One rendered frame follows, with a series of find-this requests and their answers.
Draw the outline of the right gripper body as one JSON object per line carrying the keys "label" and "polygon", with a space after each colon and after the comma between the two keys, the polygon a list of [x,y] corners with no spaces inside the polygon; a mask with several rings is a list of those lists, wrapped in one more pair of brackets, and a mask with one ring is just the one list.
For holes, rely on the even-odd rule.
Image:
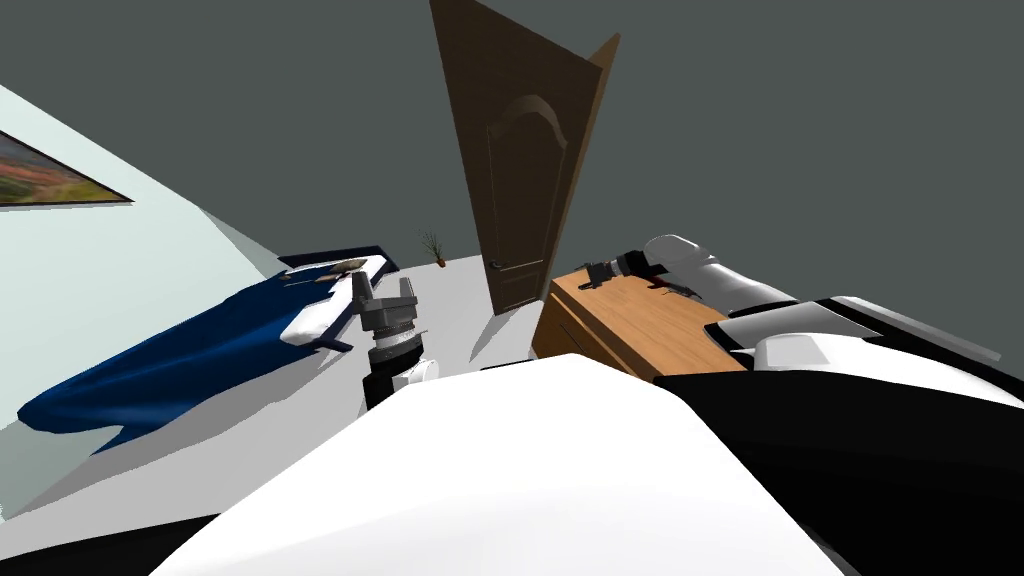
{"label": "right gripper body", "polygon": [[607,281],[620,276],[615,260],[585,263],[577,270],[584,270],[588,280],[578,286],[579,290],[597,289]]}

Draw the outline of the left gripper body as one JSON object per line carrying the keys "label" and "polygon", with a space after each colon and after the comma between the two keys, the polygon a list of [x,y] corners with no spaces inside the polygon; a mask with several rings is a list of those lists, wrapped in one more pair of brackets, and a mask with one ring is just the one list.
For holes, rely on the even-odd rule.
{"label": "left gripper body", "polygon": [[415,296],[358,299],[356,314],[364,331],[382,332],[413,322],[417,304]]}

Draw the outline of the light wooden desk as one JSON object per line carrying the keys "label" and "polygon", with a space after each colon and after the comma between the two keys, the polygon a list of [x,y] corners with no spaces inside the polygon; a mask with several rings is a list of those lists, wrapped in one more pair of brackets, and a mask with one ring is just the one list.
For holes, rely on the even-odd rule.
{"label": "light wooden desk", "polygon": [[724,317],[697,300],[617,277],[581,290],[584,271],[554,279],[532,340],[539,358],[574,353],[641,380],[742,371],[705,332]]}

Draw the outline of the brown wooden door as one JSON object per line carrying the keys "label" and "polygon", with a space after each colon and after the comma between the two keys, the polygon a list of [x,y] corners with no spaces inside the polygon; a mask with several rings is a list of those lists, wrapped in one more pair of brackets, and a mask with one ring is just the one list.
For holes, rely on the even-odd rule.
{"label": "brown wooden door", "polygon": [[478,0],[429,7],[490,303],[503,315],[545,295],[620,38],[584,58]]}

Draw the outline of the bed with blue blanket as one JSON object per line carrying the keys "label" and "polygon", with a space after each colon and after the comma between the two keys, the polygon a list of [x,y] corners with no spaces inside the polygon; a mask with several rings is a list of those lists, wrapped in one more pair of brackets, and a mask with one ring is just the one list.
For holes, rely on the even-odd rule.
{"label": "bed with blue blanket", "polygon": [[399,271],[378,246],[289,256],[273,277],[42,392],[18,419],[53,434],[117,427],[110,449],[319,349],[348,352],[340,335],[353,316],[351,281],[328,276],[355,260],[373,285]]}

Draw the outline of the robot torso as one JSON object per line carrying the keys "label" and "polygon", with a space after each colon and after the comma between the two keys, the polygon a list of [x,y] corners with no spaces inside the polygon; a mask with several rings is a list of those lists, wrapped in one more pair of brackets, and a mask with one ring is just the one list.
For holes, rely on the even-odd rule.
{"label": "robot torso", "polygon": [[408,385],[151,576],[843,576],[675,395],[578,355]]}

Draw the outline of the framed landscape picture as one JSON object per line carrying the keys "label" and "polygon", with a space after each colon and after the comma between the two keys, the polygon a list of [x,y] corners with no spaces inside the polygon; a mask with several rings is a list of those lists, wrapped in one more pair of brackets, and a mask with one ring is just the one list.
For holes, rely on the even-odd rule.
{"label": "framed landscape picture", "polygon": [[0,130],[0,208],[132,202],[109,186]]}

